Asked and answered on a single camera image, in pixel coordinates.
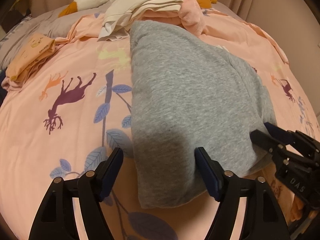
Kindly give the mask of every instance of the gray sweatshirt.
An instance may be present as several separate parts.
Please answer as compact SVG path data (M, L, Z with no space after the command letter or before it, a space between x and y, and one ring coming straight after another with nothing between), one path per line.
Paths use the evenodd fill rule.
M137 21L130 31L132 139L142 208L175 207L205 191L194 150L244 176L271 156L249 132L276 124L269 93L244 60L186 30Z

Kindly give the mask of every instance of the blue leaf print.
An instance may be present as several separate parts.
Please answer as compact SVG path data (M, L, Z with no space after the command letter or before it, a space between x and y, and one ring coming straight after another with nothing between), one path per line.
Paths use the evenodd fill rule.
M113 205L113 200L112 200L112 197L109 195L109 196L107 196L104 200L103 200L103 202L105 203L105 204L107 204L108 206L110 206L110 207L112 207L112 205Z
M64 171L70 172L71 171L71 165L70 163L65 159L60 159L60 166Z
M62 177L64 178L66 176L66 172L61 168L61 167L57 167L55 168L53 171L51 171L50 173L50 177L52 179L56 178L56 177Z
M130 128L131 127L131 115L126 116L122 120L122 128Z
M178 240L176 232L162 219L147 213L131 212L128 214L133 230L149 240Z
M127 93L132 91L132 87L127 85L115 85L112 87L112 91L118 94Z
M93 122L98 123L103 120L107 116L110 110L110 104L109 103L103 103L100 105L96 111L96 114L94 116Z
M140 240L140 238L133 236L133 235L128 235L127 240Z
M107 86L100 88L96 94L96 97L101 96L103 93L107 91Z
M84 172L94 171L100 162L107 159L106 148L98 147L90 152L84 163Z
M114 150L119 147L123 150L124 156L133 158L133 149L130 138L119 129L110 129L106 131L107 144Z

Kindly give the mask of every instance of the pillowcase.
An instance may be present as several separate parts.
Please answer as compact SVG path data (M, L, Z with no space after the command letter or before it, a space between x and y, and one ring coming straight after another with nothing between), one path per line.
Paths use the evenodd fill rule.
M224 14L227 14L237 20L242 20L238 15L236 15L233 11L231 11L227 6L224 4L217 2L217 3L212 3L211 8L218 10L219 12L222 12Z
M97 8L72 13L58 18L58 14L66 7L46 12L36 18L26 17L15 26L0 42L0 67L6 69L15 55L26 44L34 33L41 33L52 39L66 37L72 25L83 15L105 13L111 2Z

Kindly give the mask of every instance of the pink clothing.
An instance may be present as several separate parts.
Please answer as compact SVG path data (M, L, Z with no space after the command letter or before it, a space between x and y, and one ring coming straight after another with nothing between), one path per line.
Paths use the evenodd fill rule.
M154 12L147 10L142 20L153 20L173 25L182 25L187 31L199 37L205 27L204 16L197 0L183 0L180 11Z

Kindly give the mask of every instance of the purple deer silhouette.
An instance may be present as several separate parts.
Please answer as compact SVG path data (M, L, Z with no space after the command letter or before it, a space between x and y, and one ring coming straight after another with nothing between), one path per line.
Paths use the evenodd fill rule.
M281 81L286 81L287 82L287 84L284 86L283 84L282 84L282 82L279 82L280 83L280 85L282 86L282 88L283 88L283 90L284 90L284 92L285 92L285 94L286 94L286 96L292 101L292 102L296 102L296 100L293 98L293 96L292 96L292 94L289 92L290 90L292 90L293 91L293 89L291 88L291 86L290 86L290 84L289 84L289 82L286 80L286 79L280 79Z
M53 103L52 109L48 110L48 119L44 120L44 127L46 127L46 130L49 129L49 134L55 129L57 123L56 120L59 119L60 125L58 129L61 129L63 126L63 122L61 119L61 116L57 115L57 107L64 104L70 104L75 103L82 98L84 98L84 91L85 89L92 84L92 81L96 77L96 73L93 73L93 78L84 86L80 87L82 85L81 77L77 77L79 79L79 84L72 90L68 90L71 82L73 81L73 78L71 78L69 84L67 85L66 89L64 89L64 80L62 80L62 87L60 95L57 97L56 101Z

